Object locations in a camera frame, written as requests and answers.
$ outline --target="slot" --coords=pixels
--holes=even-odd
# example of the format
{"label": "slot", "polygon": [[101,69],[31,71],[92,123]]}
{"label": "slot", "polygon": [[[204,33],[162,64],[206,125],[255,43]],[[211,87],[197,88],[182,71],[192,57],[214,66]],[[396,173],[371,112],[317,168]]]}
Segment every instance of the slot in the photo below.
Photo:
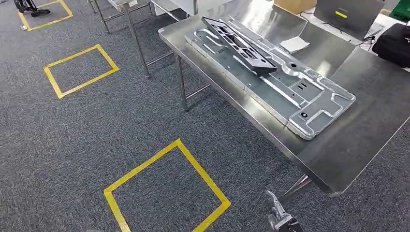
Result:
{"label": "slot", "polygon": [[228,43],[233,44],[232,40],[229,39],[227,36],[222,35],[222,37],[223,37],[224,39],[226,39],[226,41],[227,41]]}
{"label": "slot", "polygon": [[247,46],[242,43],[242,41],[232,34],[225,34],[233,43],[238,47],[246,48]]}
{"label": "slot", "polygon": [[221,26],[218,26],[218,28],[221,30],[221,31],[223,31],[223,33],[225,33],[225,34],[229,34],[229,32],[224,28],[224,27],[221,27]]}
{"label": "slot", "polygon": [[251,51],[249,51],[249,50],[247,50],[247,49],[244,49],[244,48],[242,48],[242,50],[243,50],[250,58],[256,59],[256,56],[254,56]]}

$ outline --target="green object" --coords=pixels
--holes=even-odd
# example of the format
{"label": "green object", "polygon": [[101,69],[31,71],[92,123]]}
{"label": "green object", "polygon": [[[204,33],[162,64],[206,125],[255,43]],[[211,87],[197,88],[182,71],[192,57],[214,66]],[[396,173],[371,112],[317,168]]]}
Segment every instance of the green object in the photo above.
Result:
{"label": "green object", "polygon": [[390,17],[402,22],[410,21],[410,0],[400,0],[395,9],[390,13]]}

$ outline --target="black bag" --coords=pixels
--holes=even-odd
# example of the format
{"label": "black bag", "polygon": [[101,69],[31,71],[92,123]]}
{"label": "black bag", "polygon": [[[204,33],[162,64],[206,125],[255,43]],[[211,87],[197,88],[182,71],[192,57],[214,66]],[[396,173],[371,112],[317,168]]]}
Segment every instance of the black bag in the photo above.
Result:
{"label": "black bag", "polygon": [[410,67],[410,43],[406,39],[409,32],[409,27],[394,24],[379,37],[372,48],[373,52],[401,67]]}

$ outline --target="floor marking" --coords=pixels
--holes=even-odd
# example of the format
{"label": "floor marking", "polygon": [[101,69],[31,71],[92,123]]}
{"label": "floor marking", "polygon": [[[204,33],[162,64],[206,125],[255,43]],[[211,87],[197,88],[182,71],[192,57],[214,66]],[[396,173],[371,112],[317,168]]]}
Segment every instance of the floor marking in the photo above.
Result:
{"label": "floor marking", "polygon": [[137,175],[144,168],[148,167],[150,164],[152,164],[153,162],[155,162],[156,160],[161,158],[163,155],[165,155],[166,153],[168,153],[169,151],[171,151],[175,147],[179,148],[179,150],[182,152],[182,154],[184,154],[184,156],[187,158],[187,160],[190,162],[190,164],[195,168],[195,170],[198,172],[198,174],[208,184],[208,186],[211,188],[211,190],[215,193],[215,195],[221,201],[221,205],[217,209],[215,209],[207,218],[205,218],[205,220],[203,220],[193,230],[193,232],[203,232],[210,224],[212,224],[231,205],[231,202],[228,200],[228,198],[225,197],[225,195],[218,188],[218,186],[212,181],[212,179],[208,176],[208,174],[201,167],[201,165],[195,160],[195,158],[192,156],[190,151],[188,151],[188,149],[182,144],[181,139],[177,139],[174,142],[172,142],[171,144],[169,144],[167,147],[165,147],[164,149],[159,151],[153,157],[149,158],[143,164],[141,164],[138,167],[132,169],[130,172],[125,174],[119,180],[117,180],[112,185],[110,185],[106,189],[104,189],[104,196],[107,199],[107,202],[110,205],[110,208],[113,211],[114,217],[116,218],[122,232],[131,232],[131,230],[130,230],[127,222],[125,221],[125,218],[122,215],[121,210],[119,209],[119,206],[118,206],[116,200],[114,199],[112,191],[114,191],[120,185],[124,184],[127,180],[129,180],[133,176]]}
{"label": "floor marking", "polygon": [[[90,51],[92,51],[92,50],[94,50],[94,49],[97,49],[97,50],[101,53],[101,55],[105,58],[105,60],[107,60],[107,62],[111,65],[112,69],[111,69],[110,71],[105,72],[105,73],[103,73],[103,74],[101,74],[101,75],[99,75],[99,76],[97,76],[97,77],[94,77],[94,78],[92,78],[91,80],[89,80],[89,81],[87,81],[87,82],[85,82],[85,83],[83,83],[83,84],[81,84],[81,85],[79,85],[79,86],[77,86],[77,87],[74,87],[74,88],[72,88],[72,89],[70,89],[70,90],[68,90],[68,91],[66,91],[66,92],[61,92],[59,86],[57,85],[56,80],[54,79],[54,76],[52,75],[52,73],[51,73],[51,71],[50,71],[50,67],[53,67],[54,65],[57,65],[57,64],[61,64],[61,63],[65,62],[65,61],[68,61],[68,60],[70,60],[70,59],[76,58],[76,57],[78,57],[78,56],[80,56],[80,55],[83,55],[83,54],[85,54],[85,53],[87,53],[87,52],[90,52]],[[68,95],[68,94],[70,94],[70,93],[72,93],[72,92],[74,92],[74,91],[77,91],[77,90],[79,90],[79,89],[81,89],[81,88],[83,88],[83,87],[85,87],[85,86],[88,86],[88,85],[91,84],[91,83],[94,83],[94,82],[96,82],[96,81],[98,81],[98,80],[100,80],[100,79],[102,79],[102,78],[104,78],[104,77],[106,77],[106,76],[108,76],[108,75],[110,75],[110,74],[112,74],[112,73],[118,71],[118,70],[119,70],[119,67],[113,62],[113,60],[112,60],[112,59],[109,57],[109,55],[104,51],[104,49],[101,47],[101,45],[96,44],[96,45],[94,45],[94,46],[92,46],[92,47],[90,47],[90,48],[87,48],[87,49],[84,50],[84,51],[81,51],[81,52],[76,53],[76,54],[74,54],[74,55],[71,55],[71,56],[69,56],[69,57],[67,57],[67,58],[64,58],[64,59],[61,59],[61,60],[57,60],[56,62],[53,62],[53,63],[51,63],[51,64],[48,64],[48,65],[44,66],[43,69],[44,69],[45,74],[46,74],[47,77],[48,77],[48,80],[50,81],[51,85],[53,86],[53,89],[54,89],[54,91],[56,92],[57,97],[58,97],[59,99],[61,99],[61,98],[63,98],[64,96],[66,96],[66,95]]]}
{"label": "floor marking", "polygon": [[26,18],[24,17],[24,15],[23,15],[22,13],[18,12],[18,16],[20,17],[21,22],[23,23],[23,25],[27,27],[27,31],[31,31],[31,30],[36,30],[36,29],[39,29],[39,28],[43,28],[43,27],[49,26],[49,25],[51,25],[51,24],[55,24],[55,23],[58,23],[58,22],[60,22],[60,21],[65,20],[65,19],[71,18],[71,17],[73,16],[72,11],[71,11],[71,10],[68,8],[68,6],[65,4],[64,0],[57,0],[57,1],[48,2],[48,3],[46,3],[46,4],[43,4],[43,5],[41,5],[41,6],[38,6],[38,8],[42,8],[42,7],[45,7],[45,6],[48,6],[48,5],[51,5],[51,4],[55,4],[55,3],[60,3],[60,4],[62,5],[62,7],[65,9],[65,11],[67,12],[68,15],[65,16],[65,17],[63,17],[63,18],[54,20],[54,21],[52,21],[52,22],[35,26],[35,27],[33,27],[33,28],[30,27],[30,25],[29,25],[29,23],[27,22],[27,20],[26,20]]}

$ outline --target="cardboard box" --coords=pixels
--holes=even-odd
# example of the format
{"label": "cardboard box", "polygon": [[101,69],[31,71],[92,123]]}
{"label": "cardboard box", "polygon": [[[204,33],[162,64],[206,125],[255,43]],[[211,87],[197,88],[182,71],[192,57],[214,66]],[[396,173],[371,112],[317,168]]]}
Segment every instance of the cardboard box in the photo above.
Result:
{"label": "cardboard box", "polygon": [[316,6],[317,0],[275,0],[275,5],[294,13],[300,14]]}

